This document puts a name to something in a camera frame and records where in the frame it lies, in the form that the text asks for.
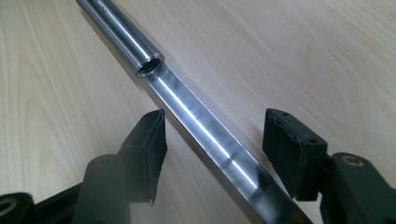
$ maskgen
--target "metal tube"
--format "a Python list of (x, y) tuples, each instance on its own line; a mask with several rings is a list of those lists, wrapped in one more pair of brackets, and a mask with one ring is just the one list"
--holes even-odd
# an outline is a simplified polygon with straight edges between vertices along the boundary
[[(110, 1), (78, 0), (78, 3), (98, 23), (110, 41), (115, 42), (126, 60), (136, 67), (136, 71), (149, 64), (150, 75), (144, 76), (144, 80), (262, 220), (266, 223), (311, 223), (275, 180), (163, 63), (161, 53), (122, 14), (117, 15), (119, 11), (113, 8), (115, 6)], [(128, 29), (125, 29), (125, 24), (129, 24)], [(135, 59), (145, 58), (146, 52), (158, 56), (156, 59), (159, 61), (155, 66), (144, 64), (145, 60)]]
[(138, 77), (163, 62), (160, 51), (108, 0), (77, 0)]

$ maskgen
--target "silver pipe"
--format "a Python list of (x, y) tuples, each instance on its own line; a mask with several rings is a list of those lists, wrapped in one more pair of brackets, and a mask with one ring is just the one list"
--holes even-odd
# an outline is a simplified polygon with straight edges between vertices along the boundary
[[(263, 221), (311, 223), (275, 180), (163, 63), (161, 53), (109, 0), (78, 0), (78, 3), (114, 42), (126, 60), (136, 67), (138, 74), (142, 68), (149, 67), (150, 75), (146, 73), (146, 76), (141, 77)], [(155, 63), (151, 63), (151, 57), (146, 55), (155, 56)]]
[(160, 51), (107, 0), (77, 0), (138, 77), (150, 74), (163, 62)]

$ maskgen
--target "wooden table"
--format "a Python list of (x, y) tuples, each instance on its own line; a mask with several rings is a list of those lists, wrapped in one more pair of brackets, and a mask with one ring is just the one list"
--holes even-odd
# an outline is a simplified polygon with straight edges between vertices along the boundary
[[(180, 78), (273, 175), (267, 107), (370, 160), (395, 188), (396, 2), (119, 0)], [(0, 1), (0, 194), (76, 185), (163, 105), (128, 77), (74, 1)], [(134, 223), (249, 223), (172, 119), (156, 204)], [(315, 223), (318, 203), (299, 203)]]

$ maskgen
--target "wood grain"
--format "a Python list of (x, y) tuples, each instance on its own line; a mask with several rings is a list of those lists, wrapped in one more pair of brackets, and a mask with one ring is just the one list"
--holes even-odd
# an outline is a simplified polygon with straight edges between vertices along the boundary
[[(168, 65), (269, 171), (267, 107), (289, 111), (329, 153), (370, 160), (396, 188), (396, 2), (119, 0)], [(36, 202), (82, 180), (161, 107), (128, 77), (74, 1), (0, 1), (0, 194)], [(136, 223), (249, 223), (170, 119), (156, 204)], [(299, 203), (320, 223), (318, 203)]]

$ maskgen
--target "tube opening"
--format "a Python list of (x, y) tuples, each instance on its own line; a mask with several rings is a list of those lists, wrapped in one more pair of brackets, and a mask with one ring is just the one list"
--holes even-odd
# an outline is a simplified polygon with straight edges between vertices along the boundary
[(145, 63), (139, 71), (137, 71), (138, 77), (143, 77), (145, 75), (149, 75), (154, 72), (155, 69), (163, 62), (163, 57), (160, 58), (153, 58)]

